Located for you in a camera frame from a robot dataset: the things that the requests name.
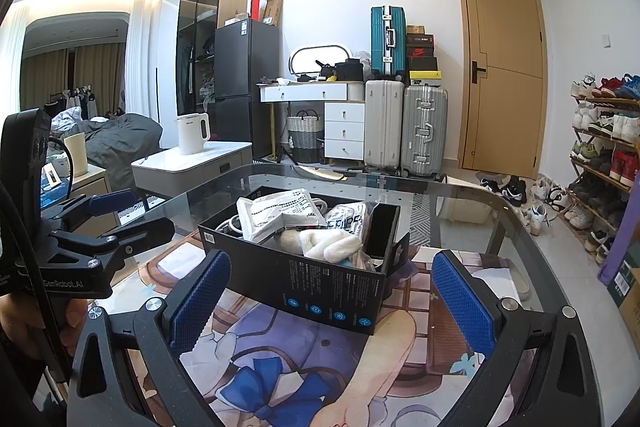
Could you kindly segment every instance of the silver suitcase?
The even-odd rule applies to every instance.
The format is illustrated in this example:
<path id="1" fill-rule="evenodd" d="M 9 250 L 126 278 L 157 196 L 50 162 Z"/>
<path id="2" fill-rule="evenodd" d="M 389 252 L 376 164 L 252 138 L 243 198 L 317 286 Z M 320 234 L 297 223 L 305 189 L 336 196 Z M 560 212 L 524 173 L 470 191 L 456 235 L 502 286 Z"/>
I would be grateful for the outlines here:
<path id="1" fill-rule="evenodd" d="M 400 165 L 402 90 L 393 80 L 370 80 L 365 84 L 364 163 L 380 169 Z"/>
<path id="2" fill-rule="evenodd" d="M 417 176 L 440 172 L 448 105 L 449 95 L 445 89 L 410 86 L 404 90 L 402 169 Z"/>

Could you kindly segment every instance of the blue sneaker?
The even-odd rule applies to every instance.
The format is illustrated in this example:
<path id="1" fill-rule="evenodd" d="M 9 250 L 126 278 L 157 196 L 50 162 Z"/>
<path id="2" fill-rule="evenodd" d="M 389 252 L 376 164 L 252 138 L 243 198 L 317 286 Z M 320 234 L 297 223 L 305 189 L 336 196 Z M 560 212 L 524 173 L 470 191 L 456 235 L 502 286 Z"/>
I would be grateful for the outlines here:
<path id="1" fill-rule="evenodd" d="M 622 81 L 624 84 L 616 89 L 616 97 L 640 100 L 640 75 L 631 76 L 627 73 Z"/>

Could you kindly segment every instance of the barcode label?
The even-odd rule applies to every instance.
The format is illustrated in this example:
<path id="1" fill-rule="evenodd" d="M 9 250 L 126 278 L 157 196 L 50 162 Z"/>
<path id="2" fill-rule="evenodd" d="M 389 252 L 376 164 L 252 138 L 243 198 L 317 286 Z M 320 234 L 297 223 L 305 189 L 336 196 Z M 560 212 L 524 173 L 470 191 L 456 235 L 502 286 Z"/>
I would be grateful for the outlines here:
<path id="1" fill-rule="evenodd" d="M 618 288 L 620 288 L 622 295 L 626 295 L 626 293 L 629 291 L 629 285 L 625 281 L 625 278 L 622 277 L 622 273 L 618 272 L 618 275 L 616 275 L 616 278 L 614 280 L 616 281 Z"/>

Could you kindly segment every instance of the door frame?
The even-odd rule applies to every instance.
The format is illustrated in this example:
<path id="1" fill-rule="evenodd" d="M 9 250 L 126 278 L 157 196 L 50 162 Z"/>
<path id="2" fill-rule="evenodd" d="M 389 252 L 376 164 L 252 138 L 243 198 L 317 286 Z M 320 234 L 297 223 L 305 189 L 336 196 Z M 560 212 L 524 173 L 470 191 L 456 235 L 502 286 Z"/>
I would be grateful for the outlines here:
<path id="1" fill-rule="evenodd" d="M 538 130 L 538 150 L 536 160 L 533 165 L 532 178 L 538 177 L 538 169 L 540 168 L 540 156 L 542 155 L 542 142 L 545 137 L 546 124 L 546 94 L 548 84 L 548 59 L 546 53 L 546 29 L 545 19 L 542 13 L 542 1 L 536 0 L 538 4 L 538 17 L 540 19 L 540 29 L 542 31 L 542 114 L 540 115 L 540 128 Z M 460 118 L 460 141 L 458 142 L 458 168 L 462 169 L 465 157 L 466 146 L 466 127 L 468 125 L 469 114 L 469 90 L 471 88 L 471 51 L 469 49 L 469 18 L 466 0 L 460 0 L 462 6 L 462 39 L 464 42 L 464 59 L 463 59 L 463 88 L 462 88 L 462 115 Z"/>

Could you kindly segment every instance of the blue bow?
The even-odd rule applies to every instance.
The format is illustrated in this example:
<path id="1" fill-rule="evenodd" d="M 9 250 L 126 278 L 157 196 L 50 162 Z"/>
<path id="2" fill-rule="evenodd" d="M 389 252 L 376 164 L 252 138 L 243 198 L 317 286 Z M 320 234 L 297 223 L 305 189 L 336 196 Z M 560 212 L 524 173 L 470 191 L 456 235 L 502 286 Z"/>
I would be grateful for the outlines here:
<path id="1" fill-rule="evenodd" d="M 279 357 L 255 359 L 254 369 L 241 367 L 234 379 L 220 390 L 220 394 L 237 409 L 252 412 L 273 427 L 309 425 L 322 409 L 321 397 L 329 393 L 329 387 L 318 375 L 310 373 L 294 394 L 269 407 L 281 373 L 282 360 Z"/>

